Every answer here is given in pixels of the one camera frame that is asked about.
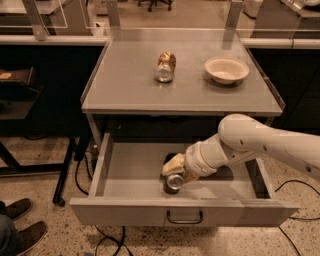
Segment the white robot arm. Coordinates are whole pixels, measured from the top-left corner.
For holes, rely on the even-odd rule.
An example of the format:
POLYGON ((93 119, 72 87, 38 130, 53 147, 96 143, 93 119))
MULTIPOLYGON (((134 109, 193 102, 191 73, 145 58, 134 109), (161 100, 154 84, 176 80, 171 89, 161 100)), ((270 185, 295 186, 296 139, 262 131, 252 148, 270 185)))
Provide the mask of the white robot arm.
POLYGON ((181 174, 190 182, 260 154, 320 179, 319 136, 272 128, 242 114, 224 117, 215 135, 174 156, 164 164, 162 174, 181 174))

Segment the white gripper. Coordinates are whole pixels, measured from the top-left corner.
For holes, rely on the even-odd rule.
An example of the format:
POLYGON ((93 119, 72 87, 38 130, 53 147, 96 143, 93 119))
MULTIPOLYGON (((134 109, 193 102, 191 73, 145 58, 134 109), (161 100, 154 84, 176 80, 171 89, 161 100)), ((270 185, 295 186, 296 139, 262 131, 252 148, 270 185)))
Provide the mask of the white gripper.
POLYGON ((181 153, 169 154, 162 168, 162 175, 169 176, 171 174, 182 173, 184 174, 184 182, 194 182, 199 177, 207 177, 213 173, 216 173, 215 168, 210 167, 203 159, 201 154, 201 142, 197 142, 189 146, 185 152, 185 156, 181 153))

